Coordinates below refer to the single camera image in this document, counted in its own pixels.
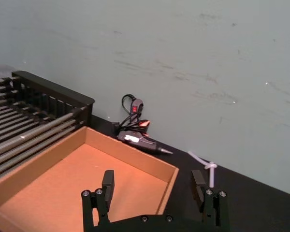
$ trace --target white plastic piece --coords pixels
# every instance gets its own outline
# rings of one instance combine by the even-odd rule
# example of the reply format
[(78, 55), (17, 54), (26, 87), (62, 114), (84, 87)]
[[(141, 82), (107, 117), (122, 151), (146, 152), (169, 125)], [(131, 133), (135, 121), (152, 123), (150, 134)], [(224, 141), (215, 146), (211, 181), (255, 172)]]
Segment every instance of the white plastic piece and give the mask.
[(139, 138), (131, 136), (131, 135), (126, 135), (125, 140), (130, 140), (130, 141), (135, 142), (135, 143), (138, 143), (140, 141)]
[(215, 172), (214, 169), (217, 168), (217, 164), (213, 162), (206, 162), (197, 155), (193, 154), (191, 151), (188, 152), (190, 156), (192, 156), (195, 160), (197, 160), (199, 163), (204, 165), (204, 169), (209, 169), (209, 187), (213, 188), (215, 183)]

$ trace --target cardboard box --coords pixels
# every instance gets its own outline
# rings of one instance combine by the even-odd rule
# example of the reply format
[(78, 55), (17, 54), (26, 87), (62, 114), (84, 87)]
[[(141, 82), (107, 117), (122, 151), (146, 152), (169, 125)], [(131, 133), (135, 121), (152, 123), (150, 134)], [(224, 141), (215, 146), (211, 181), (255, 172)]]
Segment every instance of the cardboard box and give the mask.
[(178, 172), (83, 127), (0, 178), (0, 230), (82, 232), (81, 192), (100, 188), (106, 170), (115, 172), (110, 221), (162, 214)]

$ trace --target red switch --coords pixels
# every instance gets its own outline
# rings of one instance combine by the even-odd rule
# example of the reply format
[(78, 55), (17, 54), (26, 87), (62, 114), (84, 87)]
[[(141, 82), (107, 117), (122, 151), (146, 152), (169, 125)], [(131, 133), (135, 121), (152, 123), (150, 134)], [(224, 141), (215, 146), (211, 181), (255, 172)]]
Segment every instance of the red switch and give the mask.
[(133, 112), (133, 113), (136, 113), (136, 112), (137, 112), (137, 106), (133, 106), (133, 107), (132, 107), (132, 112)]

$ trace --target glue gun nozzle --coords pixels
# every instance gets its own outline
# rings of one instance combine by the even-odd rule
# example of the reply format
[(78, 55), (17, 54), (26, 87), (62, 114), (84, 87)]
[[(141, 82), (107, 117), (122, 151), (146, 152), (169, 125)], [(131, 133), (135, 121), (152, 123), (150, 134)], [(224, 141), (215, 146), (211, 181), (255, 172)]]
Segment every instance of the glue gun nozzle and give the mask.
[(159, 148), (159, 151), (160, 151), (161, 153), (165, 153), (165, 154), (173, 154), (172, 151), (169, 151), (169, 150), (164, 149), (164, 148)]

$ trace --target power cord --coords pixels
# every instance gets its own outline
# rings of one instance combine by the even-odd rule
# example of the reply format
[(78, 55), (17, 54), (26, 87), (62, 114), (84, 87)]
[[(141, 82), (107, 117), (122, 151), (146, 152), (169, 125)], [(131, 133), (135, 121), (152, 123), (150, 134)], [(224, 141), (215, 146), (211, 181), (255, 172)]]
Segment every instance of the power cord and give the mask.
[[(125, 107), (125, 100), (129, 98), (131, 100), (130, 110), (128, 110)], [(140, 99), (137, 99), (132, 94), (126, 94), (121, 99), (121, 105), (124, 108), (124, 110), (129, 115), (128, 117), (123, 120), (117, 130), (118, 131), (137, 131), (142, 134), (146, 134), (149, 121), (146, 119), (140, 120), (140, 117), (142, 115), (142, 109), (143, 109), (143, 102)]]

